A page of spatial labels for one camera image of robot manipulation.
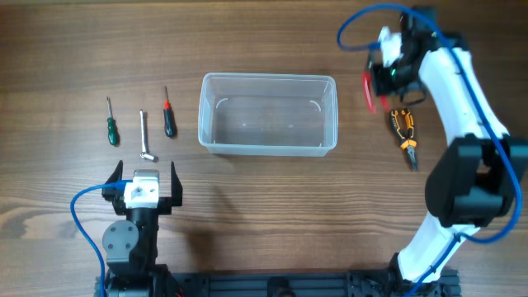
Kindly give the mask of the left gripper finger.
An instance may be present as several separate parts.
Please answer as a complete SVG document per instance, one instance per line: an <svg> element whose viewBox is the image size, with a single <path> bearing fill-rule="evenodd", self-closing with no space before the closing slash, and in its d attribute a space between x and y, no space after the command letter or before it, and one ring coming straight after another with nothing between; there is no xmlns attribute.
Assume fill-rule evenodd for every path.
<svg viewBox="0 0 528 297"><path fill-rule="evenodd" d="M117 163L114 172L110 175L110 177L105 182L106 185L112 184L112 186L105 187L101 190L101 196L106 201L113 201L116 197L120 196L121 190L118 189L118 187L116 186L116 183L122 180L122 172L123 172L123 161L120 160Z"/></svg>
<svg viewBox="0 0 528 297"><path fill-rule="evenodd" d="M172 206L182 206L182 184L176 173L175 163L171 162L171 203Z"/></svg>

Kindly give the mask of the green handled screwdriver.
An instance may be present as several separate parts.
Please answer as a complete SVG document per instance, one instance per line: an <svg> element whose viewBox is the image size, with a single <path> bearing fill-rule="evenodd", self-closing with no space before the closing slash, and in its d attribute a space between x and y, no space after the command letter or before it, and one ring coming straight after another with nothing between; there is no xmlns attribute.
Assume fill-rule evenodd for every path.
<svg viewBox="0 0 528 297"><path fill-rule="evenodd" d="M108 118L107 118L107 136L110 145L117 146L120 143L120 136L117 130L116 121L112 114L111 109L111 99L109 97L106 98L107 101L107 110L108 110Z"/></svg>

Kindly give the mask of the black red screwdriver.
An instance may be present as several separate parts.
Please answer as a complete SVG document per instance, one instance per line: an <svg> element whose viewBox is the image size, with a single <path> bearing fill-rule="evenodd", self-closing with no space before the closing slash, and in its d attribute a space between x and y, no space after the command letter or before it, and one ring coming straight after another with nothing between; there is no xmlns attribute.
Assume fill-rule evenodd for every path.
<svg viewBox="0 0 528 297"><path fill-rule="evenodd" d="M168 89L167 87L165 87L164 89L165 89L165 96L166 96L164 107L163 107L164 132L168 138L174 138L177 136L176 122L174 119L172 106L168 98Z"/></svg>

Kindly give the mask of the orange black long-nose pliers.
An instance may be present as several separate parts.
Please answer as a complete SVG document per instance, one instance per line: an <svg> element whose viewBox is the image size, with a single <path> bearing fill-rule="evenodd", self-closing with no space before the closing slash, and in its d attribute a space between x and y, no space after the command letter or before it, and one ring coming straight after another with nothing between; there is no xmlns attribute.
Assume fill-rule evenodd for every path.
<svg viewBox="0 0 528 297"><path fill-rule="evenodd" d="M413 115L408 108L393 109L389 112L389 123L397 137L399 147L406 152L414 172L418 171Z"/></svg>

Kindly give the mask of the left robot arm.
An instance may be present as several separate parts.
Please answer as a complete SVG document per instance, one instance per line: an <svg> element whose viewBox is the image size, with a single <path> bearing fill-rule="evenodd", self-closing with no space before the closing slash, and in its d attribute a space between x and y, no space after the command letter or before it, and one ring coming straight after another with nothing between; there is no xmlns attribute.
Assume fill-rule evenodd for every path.
<svg viewBox="0 0 528 297"><path fill-rule="evenodd" d="M136 170L122 178L118 162L101 191L122 220L103 234L106 263L96 278L95 296L183 296L184 290L168 270L157 264L159 218L182 205L183 188L174 165L170 168L171 195L159 194L159 171Z"/></svg>

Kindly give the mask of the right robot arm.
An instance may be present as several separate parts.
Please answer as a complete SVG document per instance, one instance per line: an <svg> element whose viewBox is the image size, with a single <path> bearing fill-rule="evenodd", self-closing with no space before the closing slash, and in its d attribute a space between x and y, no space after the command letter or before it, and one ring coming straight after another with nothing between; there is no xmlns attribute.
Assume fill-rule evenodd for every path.
<svg viewBox="0 0 528 297"><path fill-rule="evenodd" d="M384 28L369 45L381 58L367 61L365 98L429 94L447 148L427 178L427 214L412 241L388 268L363 272L360 280L383 296L453 296L457 275L444 266L456 250L506 237L521 216L527 142L511 137L494 115L464 39L441 31L430 7L395 10L399 31Z"/></svg>

